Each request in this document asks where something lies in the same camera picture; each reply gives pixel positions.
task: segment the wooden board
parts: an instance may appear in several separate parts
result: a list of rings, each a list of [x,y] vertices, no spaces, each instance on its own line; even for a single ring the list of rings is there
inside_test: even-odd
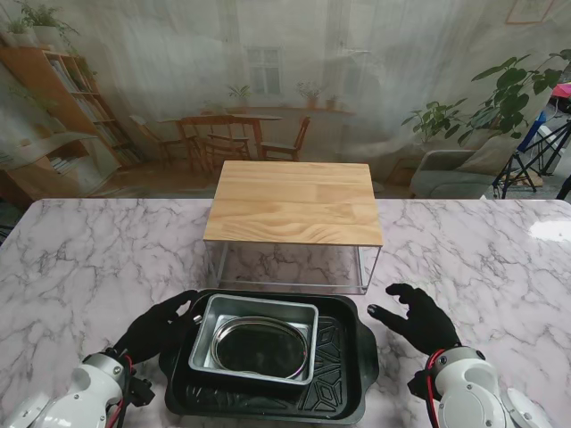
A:
[[[227,160],[204,239],[381,246],[368,165]]]

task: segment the black plastic tray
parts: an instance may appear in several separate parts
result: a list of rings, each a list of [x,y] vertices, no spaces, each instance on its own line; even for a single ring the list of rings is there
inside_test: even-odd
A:
[[[190,369],[188,358],[197,328],[191,329],[179,350],[163,352],[160,366],[169,379],[167,408],[177,415],[252,418],[292,422],[355,424],[365,413],[365,392],[378,377],[377,343],[359,321],[355,304],[344,296],[273,292],[204,290],[198,293],[192,316],[203,314],[213,294],[295,301],[319,310],[318,342],[313,382],[301,395],[270,397],[204,386]]]

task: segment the oval metal lid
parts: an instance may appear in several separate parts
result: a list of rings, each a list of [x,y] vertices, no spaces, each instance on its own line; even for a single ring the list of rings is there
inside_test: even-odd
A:
[[[308,344],[302,333],[269,317],[237,317],[221,325],[211,344],[223,369],[291,379],[305,368]]]

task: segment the robotic arm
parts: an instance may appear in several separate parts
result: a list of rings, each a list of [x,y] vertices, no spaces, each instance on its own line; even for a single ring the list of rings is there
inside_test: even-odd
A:
[[[195,295],[196,291],[182,292],[152,306],[113,348],[88,356],[73,370],[65,395],[51,400],[39,393],[26,399],[8,416],[4,427],[121,427],[129,404],[146,406],[154,398],[151,383],[135,377],[133,365],[175,346],[190,325],[197,326],[189,319],[189,312],[180,317],[177,314]]]
[[[461,346],[452,321],[424,291],[393,284],[386,292],[409,305],[407,318],[377,305],[370,305],[368,313],[428,355],[409,389],[426,401],[433,428],[551,428],[522,392],[500,391],[495,367],[479,350]],[[435,399],[440,400],[437,412]]]

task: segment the silver metal container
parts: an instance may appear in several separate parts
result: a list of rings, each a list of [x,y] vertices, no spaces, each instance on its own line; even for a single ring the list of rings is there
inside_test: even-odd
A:
[[[249,372],[237,372],[220,368],[212,355],[215,335],[228,321],[240,317],[268,317],[294,327],[307,345],[307,364],[298,375],[291,378],[275,377]],[[210,297],[188,364],[203,374],[224,375],[247,381],[263,381],[276,386],[303,387],[311,383],[318,331],[318,309],[313,305],[278,300],[251,299],[247,297],[215,294]]]

